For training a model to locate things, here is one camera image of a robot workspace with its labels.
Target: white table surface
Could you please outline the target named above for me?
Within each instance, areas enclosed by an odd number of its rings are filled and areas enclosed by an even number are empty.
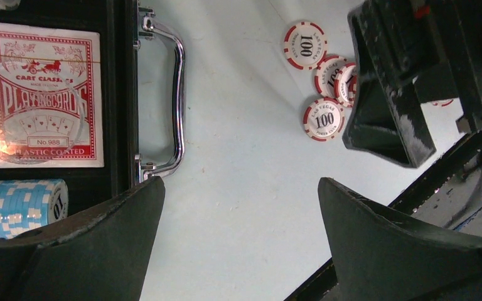
[[[423,105],[439,150],[418,170],[320,143],[301,117],[318,98],[313,74],[290,66],[283,38],[300,20],[353,58],[346,20],[360,0],[142,0],[187,49],[185,161],[166,199],[141,300],[284,300],[328,258],[321,177],[390,203],[460,138],[458,102]],[[159,41],[139,52],[141,152],[171,153],[173,55]]]

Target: poker chip stack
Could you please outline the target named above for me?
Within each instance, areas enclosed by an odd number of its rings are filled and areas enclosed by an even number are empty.
[[[14,238],[67,217],[63,180],[0,181],[0,238]]]
[[[335,139],[345,126],[345,108],[352,108],[357,92],[356,63],[340,55],[327,55],[328,40],[320,26],[303,21],[287,31],[284,53],[299,70],[316,70],[314,86],[322,98],[304,114],[304,129],[319,142]]]

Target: chrome handle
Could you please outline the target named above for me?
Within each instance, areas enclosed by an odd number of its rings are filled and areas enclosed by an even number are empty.
[[[166,177],[172,175],[182,163],[185,153],[184,144],[184,122],[185,122],[185,108],[186,108],[186,95],[185,95],[185,65],[186,65],[186,51],[184,43],[180,38],[180,35],[176,33],[172,28],[155,20],[155,14],[152,9],[137,7],[137,20],[138,20],[138,39],[139,37],[145,37],[147,40],[154,39],[155,37],[162,38],[162,41],[174,42],[174,75],[173,75],[173,91],[171,94],[173,114],[173,139],[174,139],[174,153],[166,164],[157,166],[154,163],[143,164],[141,162],[141,155],[136,154],[135,170],[136,178],[135,184],[145,181],[153,176]],[[140,48],[140,42],[136,39],[134,42],[134,48],[138,50]]]

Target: playing cards illustration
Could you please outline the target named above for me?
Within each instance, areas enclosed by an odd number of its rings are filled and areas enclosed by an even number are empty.
[[[0,23],[0,168],[103,167],[98,33]]]

